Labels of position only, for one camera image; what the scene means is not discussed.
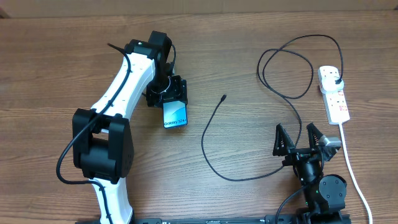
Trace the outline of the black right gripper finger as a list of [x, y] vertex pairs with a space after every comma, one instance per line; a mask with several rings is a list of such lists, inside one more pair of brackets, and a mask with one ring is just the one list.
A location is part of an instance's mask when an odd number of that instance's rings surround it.
[[286, 156], [292, 149], [295, 149], [295, 144], [287, 134], [286, 130], [279, 123], [276, 126], [273, 156]]
[[325, 145], [322, 139], [323, 134], [313, 123], [307, 125], [307, 132], [308, 132], [308, 141], [311, 148], [316, 148], [318, 146]]

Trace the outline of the blue Samsung Galaxy smartphone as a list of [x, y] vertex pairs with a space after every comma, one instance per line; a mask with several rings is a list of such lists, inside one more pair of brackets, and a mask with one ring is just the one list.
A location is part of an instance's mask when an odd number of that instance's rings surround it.
[[188, 123], [187, 106], [184, 102], [173, 101], [163, 104], [164, 128], [176, 128]]

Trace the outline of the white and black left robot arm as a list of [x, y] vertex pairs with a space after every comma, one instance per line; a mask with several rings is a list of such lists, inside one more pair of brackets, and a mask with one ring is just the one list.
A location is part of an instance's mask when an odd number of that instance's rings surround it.
[[101, 211], [97, 223], [134, 223], [126, 177], [134, 159], [130, 119], [139, 98], [163, 111], [164, 128], [185, 126], [187, 82], [168, 62], [175, 46], [167, 34], [152, 31], [147, 42], [132, 39], [123, 48], [123, 63], [105, 94], [88, 110], [77, 109], [72, 119], [73, 163], [83, 184], [91, 184]]

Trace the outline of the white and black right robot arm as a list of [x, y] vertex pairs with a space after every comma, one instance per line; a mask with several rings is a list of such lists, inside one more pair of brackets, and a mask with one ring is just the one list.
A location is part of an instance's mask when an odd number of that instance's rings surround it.
[[281, 124], [276, 126], [273, 156], [283, 156], [283, 166], [295, 168], [306, 207], [296, 210], [294, 223], [349, 223], [343, 216], [346, 186], [344, 178], [325, 175], [324, 165], [341, 148], [338, 137], [327, 137], [313, 123], [307, 125], [309, 147], [297, 148]]

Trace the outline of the white charger plug adapter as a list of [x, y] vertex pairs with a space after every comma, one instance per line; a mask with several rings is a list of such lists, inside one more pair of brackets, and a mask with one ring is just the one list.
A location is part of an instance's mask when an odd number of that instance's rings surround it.
[[344, 81], [340, 81], [339, 83], [336, 82], [334, 77], [321, 77], [320, 79], [320, 91], [323, 94], [333, 93], [336, 91], [340, 91], [344, 88]]

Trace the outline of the white power strip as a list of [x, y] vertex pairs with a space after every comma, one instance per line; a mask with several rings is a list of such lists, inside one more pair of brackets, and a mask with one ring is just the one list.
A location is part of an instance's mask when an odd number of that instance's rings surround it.
[[[325, 65], [318, 69], [319, 86], [321, 77], [334, 77], [338, 81], [340, 74], [336, 67]], [[322, 96], [329, 124], [339, 125], [350, 120], [343, 89], [333, 93], [322, 94]]]

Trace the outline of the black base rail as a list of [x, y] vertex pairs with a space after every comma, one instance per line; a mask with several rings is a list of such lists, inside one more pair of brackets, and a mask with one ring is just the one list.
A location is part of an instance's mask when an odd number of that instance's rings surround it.
[[[84, 224], [99, 224], [99, 220], [75, 222]], [[179, 219], [179, 220], [161, 220], [160, 218], [143, 218], [136, 219], [131, 223], [137, 224], [275, 224], [275, 215], [266, 215], [264, 218], [216, 218], [216, 219]], [[297, 215], [279, 215], [277, 219], [278, 224], [294, 224], [294, 223], [308, 223], [304, 218], [299, 218]], [[339, 217], [332, 216], [313, 216], [310, 223], [331, 223], [331, 224], [349, 224], [351, 219], [349, 215], [342, 215]]]

